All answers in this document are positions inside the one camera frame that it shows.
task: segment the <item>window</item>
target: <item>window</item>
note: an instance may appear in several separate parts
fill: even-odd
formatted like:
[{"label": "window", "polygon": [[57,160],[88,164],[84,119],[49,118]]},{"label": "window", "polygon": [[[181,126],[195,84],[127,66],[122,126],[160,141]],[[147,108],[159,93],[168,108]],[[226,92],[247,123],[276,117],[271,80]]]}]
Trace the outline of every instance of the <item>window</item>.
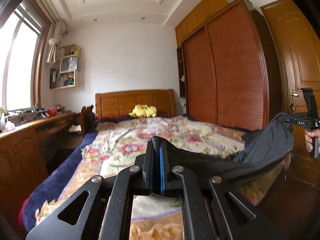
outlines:
[{"label": "window", "polygon": [[45,22],[27,0],[0,29],[0,106],[31,109],[35,59]]}]

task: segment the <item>floral blanket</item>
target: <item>floral blanket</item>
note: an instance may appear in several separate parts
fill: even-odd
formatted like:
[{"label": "floral blanket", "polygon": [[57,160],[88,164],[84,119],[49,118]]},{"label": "floral blanket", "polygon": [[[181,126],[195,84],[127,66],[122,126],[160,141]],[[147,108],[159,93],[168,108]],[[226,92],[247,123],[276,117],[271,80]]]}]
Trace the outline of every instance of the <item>floral blanket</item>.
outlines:
[{"label": "floral blanket", "polygon": [[[70,197],[89,178],[100,174],[104,178],[118,174],[134,164],[135,157],[146,151],[153,136],[166,138],[173,145],[192,152],[220,155],[223,158],[244,149],[243,132],[211,123],[194,122],[183,116],[173,118],[141,118],[120,123],[97,125],[96,139],[82,150],[83,160],[61,193],[58,201],[45,202],[36,211],[37,224]],[[279,172],[282,162],[269,174],[239,191],[253,204],[263,198]],[[158,195],[135,196],[132,207],[130,239],[182,239],[180,201]]]}]

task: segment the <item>headboard panel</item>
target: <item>headboard panel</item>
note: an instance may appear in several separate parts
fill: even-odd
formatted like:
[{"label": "headboard panel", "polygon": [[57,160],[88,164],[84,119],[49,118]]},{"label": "headboard panel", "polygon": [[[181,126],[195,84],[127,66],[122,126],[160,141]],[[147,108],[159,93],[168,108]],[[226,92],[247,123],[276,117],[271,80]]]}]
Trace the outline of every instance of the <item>headboard panel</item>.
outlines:
[{"label": "headboard panel", "polygon": [[96,94],[96,115],[98,118],[117,118],[132,112],[137,104],[155,106],[161,115],[177,114],[173,90],[156,89]]}]

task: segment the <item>metal pivot bolt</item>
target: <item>metal pivot bolt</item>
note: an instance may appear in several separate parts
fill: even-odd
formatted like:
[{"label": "metal pivot bolt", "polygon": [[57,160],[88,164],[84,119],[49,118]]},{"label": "metal pivot bolt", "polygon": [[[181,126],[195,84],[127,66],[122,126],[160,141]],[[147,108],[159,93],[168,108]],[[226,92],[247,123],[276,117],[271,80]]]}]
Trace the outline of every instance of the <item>metal pivot bolt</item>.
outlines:
[{"label": "metal pivot bolt", "polygon": [[219,177],[219,176],[213,176],[211,178],[211,180],[212,180],[213,183],[221,183],[222,182],[222,178]]},{"label": "metal pivot bolt", "polygon": [[140,167],[137,166],[137,165],[134,165],[134,166],[131,166],[131,167],[129,168],[129,170],[130,170],[131,172],[137,172],[138,170],[140,170]]},{"label": "metal pivot bolt", "polygon": [[173,167],[173,170],[174,170],[175,172],[183,172],[183,167],[180,166],[180,165],[177,165],[177,166],[174,166],[174,167]]},{"label": "metal pivot bolt", "polygon": [[102,181],[102,179],[101,179],[101,176],[95,175],[95,176],[93,176],[93,177],[91,178],[91,181],[92,181],[93,183],[98,183],[98,182]]}]

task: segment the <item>curtain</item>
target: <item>curtain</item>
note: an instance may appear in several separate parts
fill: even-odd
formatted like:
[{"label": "curtain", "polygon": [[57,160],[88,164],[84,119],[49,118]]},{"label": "curtain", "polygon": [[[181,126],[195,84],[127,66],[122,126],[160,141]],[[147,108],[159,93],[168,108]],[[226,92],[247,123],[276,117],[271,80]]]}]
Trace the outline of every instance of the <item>curtain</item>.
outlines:
[{"label": "curtain", "polygon": [[54,30],[53,38],[49,39],[50,50],[48,54],[47,63],[56,62],[56,50],[62,40],[62,35],[66,32],[66,25],[62,20],[58,22]]}]

